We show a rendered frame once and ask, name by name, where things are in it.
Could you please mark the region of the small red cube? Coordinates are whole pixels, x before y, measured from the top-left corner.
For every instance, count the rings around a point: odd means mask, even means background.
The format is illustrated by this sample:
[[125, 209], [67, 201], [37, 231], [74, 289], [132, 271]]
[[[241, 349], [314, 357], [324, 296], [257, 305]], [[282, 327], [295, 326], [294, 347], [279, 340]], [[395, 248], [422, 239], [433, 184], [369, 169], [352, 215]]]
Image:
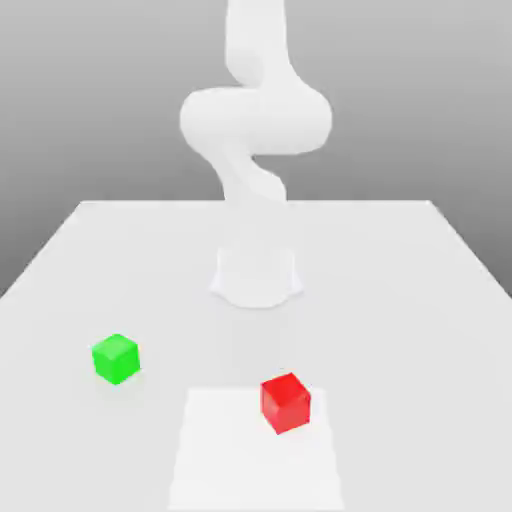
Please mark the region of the small red cube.
[[260, 410], [276, 434], [306, 425], [311, 417], [311, 393], [290, 372], [260, 385]]

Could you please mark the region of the small green cube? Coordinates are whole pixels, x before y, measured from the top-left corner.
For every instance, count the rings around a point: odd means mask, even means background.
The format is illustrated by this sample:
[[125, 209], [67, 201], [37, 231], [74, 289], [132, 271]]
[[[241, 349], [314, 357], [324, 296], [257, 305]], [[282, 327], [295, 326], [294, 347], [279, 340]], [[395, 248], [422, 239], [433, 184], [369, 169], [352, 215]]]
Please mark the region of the small green cube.
[[139, 347], [121, 334], [113, 334], [92, 349], [96, 373], [113, 385], [124, 382], [141, 369]]

